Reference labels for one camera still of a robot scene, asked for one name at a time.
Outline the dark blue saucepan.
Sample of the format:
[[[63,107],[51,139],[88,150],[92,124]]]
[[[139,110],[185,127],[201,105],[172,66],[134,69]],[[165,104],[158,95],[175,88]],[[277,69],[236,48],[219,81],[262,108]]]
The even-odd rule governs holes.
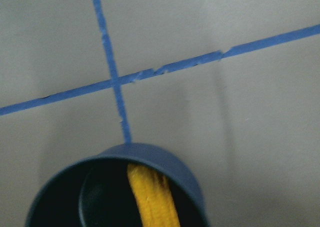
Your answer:
[[[58,172],[37,194],[25,225],[141,227],[129,164],[166,177],[182,227],[209,225],[201,188],[190,169],[171,152],[145,143],[120,144]]]

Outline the yellow corn cob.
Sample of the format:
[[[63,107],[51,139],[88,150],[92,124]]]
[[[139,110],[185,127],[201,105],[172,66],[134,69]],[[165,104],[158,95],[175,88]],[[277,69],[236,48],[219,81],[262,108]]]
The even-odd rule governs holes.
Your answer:
[[[127,177],[144,227],[179,227],[168,178],[142,164],[129,163]]]

